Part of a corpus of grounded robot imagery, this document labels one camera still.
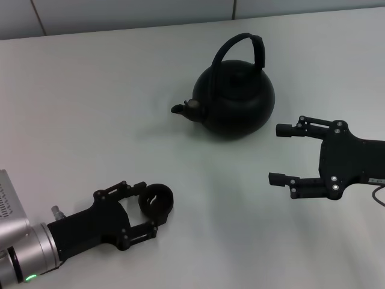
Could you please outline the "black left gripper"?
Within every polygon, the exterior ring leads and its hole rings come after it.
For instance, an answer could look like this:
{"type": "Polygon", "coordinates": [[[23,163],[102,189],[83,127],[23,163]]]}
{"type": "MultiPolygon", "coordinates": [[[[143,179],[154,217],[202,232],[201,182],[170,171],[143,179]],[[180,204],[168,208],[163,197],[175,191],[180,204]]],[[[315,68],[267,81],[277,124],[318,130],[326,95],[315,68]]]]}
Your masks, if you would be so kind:
{"type": "Polygon", "coordinates": [[[131,186],[122,181],[96,192],[94,202],[88,209],[48,224],[60,261],[65,262],[104,243],[124,251],[130,246],[155,238],[158,227],[164,225],[168,217],[155,217],[131,226],[128,215],[119,202],[138,196],[146,187],[145,182],[131,186]]]}

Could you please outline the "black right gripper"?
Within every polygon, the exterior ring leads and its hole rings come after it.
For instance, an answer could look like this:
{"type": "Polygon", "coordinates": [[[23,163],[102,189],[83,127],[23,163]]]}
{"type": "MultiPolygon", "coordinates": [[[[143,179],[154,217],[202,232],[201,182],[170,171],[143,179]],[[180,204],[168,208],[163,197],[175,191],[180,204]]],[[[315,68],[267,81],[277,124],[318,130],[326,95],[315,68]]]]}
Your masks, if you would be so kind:
{"type": "Polygon", "coordinates": [[[269,173],[269,184],[288,186],[292,199],[338,200],[353,184],[384,186],[384,141],[354,136],[343,120],[327,121],[300,116],[298,122],[276,125],[277,137],[321,139],[319,175],[299,178],[269,173]]]}

